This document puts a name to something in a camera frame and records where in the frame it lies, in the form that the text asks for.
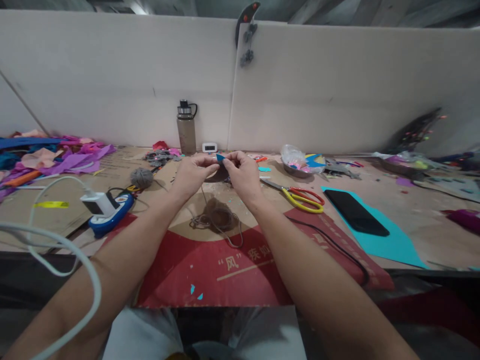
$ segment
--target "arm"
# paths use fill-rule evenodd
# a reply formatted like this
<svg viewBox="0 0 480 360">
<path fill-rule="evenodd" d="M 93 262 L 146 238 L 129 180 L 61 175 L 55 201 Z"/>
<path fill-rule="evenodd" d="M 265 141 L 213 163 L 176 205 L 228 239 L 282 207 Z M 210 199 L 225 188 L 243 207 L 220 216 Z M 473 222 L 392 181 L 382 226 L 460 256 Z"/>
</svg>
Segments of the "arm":
<svg viewBox="0 0 480 360">
<path fill-rule="evenodd" d="M 329 359 L 417 359 L 350 275 L 263 197 L 254 160 L 241 151 L 226 157 L 233 187 L 258 221 L 283 283 L 320 334 Z"/>
<path fill-rule="evenodd" d="M 100 307 L 55 359 L 97 358 L 110 325 L 152 265 L 170 222 L 205 178 L 218 170 L 216 162 L 204 156 L 184 158 L 171 190 L 160 201 L 152 201 L 142 216 L 95 254 L 91 261 L 101 283 Z M 85 316 L 92 299 L 90 277 L 81 267 L 20 335 L 4 359 L 30 359 L 47 348 Z"/>
</svg>

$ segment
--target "water bottle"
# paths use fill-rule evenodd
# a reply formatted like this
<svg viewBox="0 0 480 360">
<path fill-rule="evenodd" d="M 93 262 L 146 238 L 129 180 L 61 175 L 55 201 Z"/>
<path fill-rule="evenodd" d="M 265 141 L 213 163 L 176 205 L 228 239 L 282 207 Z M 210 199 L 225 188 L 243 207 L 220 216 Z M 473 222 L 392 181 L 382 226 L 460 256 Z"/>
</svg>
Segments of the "water bottle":
<svg viewBox="0 0 480 360">
<path fill-rule="evenodd" d="M 192 114 L 190 105 L 195 105 L 195 112 Z M 197 141 L 195 139 L 195 122 L 199 107 L 195 103 L 189 104 L 187 100 L 180 100 L 180 106 L 177 106 L 176 124 L 178 126 L 178 136 L 180 137 L 180 149 L 186 156 L 194 155 L 197 152 Z"/>
</svg>

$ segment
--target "black phone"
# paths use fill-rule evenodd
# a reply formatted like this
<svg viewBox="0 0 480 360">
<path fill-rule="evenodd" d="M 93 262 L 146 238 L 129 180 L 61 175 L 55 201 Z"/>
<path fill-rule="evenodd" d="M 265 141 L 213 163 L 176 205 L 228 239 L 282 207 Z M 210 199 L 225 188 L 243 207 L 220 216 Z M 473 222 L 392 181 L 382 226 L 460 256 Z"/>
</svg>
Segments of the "black phone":
<svg viewBox="0 0 480 360">
<path fill-rule="evenodd" d="M 358 232 L 383 237 L 390 235 L 390 231 L 348 192 L 325 190 L 323 193 L 335 205 L 338 212 L 343 215 L 346 222 Z"/>
</svg>

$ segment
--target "yarn ball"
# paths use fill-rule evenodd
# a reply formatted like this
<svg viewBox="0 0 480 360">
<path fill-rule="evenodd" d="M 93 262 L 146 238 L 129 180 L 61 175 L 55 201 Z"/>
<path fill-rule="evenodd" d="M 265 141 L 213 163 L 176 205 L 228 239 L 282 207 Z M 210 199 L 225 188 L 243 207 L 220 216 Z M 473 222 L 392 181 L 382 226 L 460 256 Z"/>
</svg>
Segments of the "yarn ball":
<svg viewBox="0 0 480 360">
<path fill-rule="evenodd" d="M 154 175 L 150 170 L 139 167 L 131 172 L 130 181 L 137 188 L 146 189 L 154 182 Z"/>
</svg>

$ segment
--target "ceiling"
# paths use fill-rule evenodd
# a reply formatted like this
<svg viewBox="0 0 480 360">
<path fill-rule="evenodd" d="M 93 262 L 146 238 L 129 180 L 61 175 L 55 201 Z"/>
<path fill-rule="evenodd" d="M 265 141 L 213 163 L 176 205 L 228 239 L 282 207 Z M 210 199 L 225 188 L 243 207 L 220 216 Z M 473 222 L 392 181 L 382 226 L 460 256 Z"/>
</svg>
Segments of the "ceiling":
<svg viewBox="0 0 480 360">
<path fill-rule="evenodd" d="M 407 28 L 480 26 L 480 0 L 260 0 L 256 20 Z M 252 0 L 0 0 L 0 9 L 237 19 Z"/>
</svg>

